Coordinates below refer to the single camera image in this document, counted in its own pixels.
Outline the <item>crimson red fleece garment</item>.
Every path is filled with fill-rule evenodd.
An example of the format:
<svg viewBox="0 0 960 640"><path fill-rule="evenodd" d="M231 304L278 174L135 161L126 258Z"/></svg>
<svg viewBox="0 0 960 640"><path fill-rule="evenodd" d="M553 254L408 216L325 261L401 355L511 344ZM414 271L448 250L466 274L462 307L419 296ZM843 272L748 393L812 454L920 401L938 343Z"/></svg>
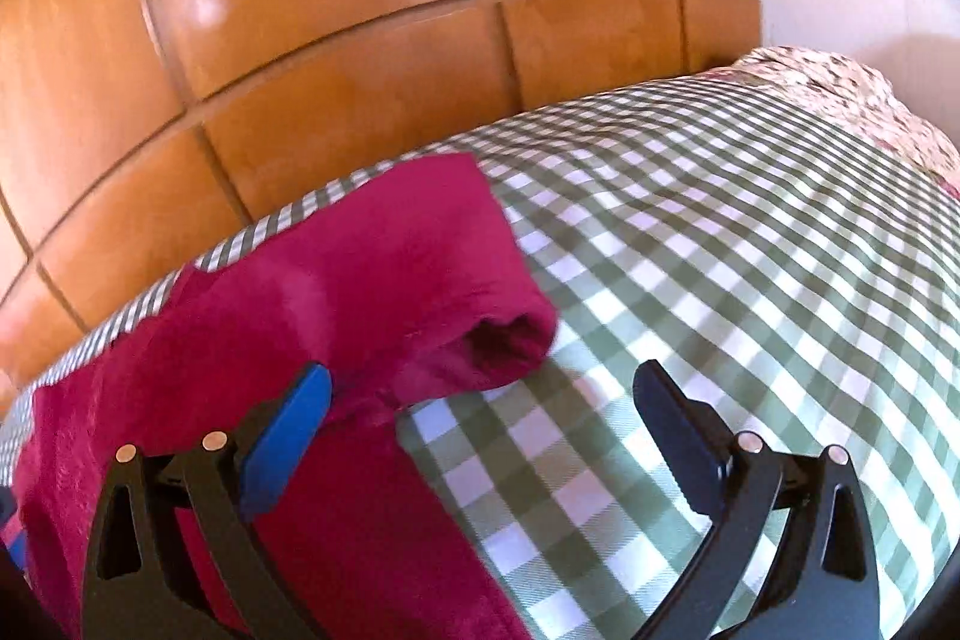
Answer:
<svg viewBox="0 0 960 640"><path fill-rule="evenodd" d="M34 398L8 638L521 638L398 442L556 330L467 154L392 166Z"/></svg>

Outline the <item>green white checkered bedsheet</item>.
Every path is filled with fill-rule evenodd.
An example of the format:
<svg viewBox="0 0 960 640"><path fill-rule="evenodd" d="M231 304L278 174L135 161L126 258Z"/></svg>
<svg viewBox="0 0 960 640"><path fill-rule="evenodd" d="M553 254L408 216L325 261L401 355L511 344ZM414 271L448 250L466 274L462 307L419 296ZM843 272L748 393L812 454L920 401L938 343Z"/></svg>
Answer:
<svg viewBox="0 0 960 640"><path fill-rule="evenodd" d="M519 113L340 175L195 255L101 321L16 404L392 166L467 154L555 308L544 362L415 404L398 442L526 626L638 637L709 530L633 403L655 360L732 432L853 459L878 635L909 629L958 542L958 200L832 120L705 73ZM719 626L750 611L771 516Z"/></svg>

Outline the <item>floral patterned pillow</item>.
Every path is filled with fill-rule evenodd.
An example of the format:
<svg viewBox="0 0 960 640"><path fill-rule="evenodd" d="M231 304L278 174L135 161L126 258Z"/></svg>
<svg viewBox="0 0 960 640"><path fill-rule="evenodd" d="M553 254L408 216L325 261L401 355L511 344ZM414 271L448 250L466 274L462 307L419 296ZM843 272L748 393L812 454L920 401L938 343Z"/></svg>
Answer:
<svg viewBox="0 0 960 640"><path fill-rule="evenodd" d="M958 197L958 149L944 131L902 103L875 68L841 53L770 46L716 73L721 71L887 149Z"/></svg>

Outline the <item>glossy wooden wardrobe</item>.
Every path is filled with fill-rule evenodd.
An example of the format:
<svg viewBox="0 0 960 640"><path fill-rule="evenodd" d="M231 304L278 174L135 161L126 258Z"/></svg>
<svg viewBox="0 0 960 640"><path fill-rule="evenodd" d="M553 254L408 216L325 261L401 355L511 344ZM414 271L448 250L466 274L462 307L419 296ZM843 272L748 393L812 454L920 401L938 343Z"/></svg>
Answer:
<svg viewBox="0 0 960 640"><path fill-rule="evenodd" d="M2 392L358 167L736 60L760 0L2 0Z"/></svg>

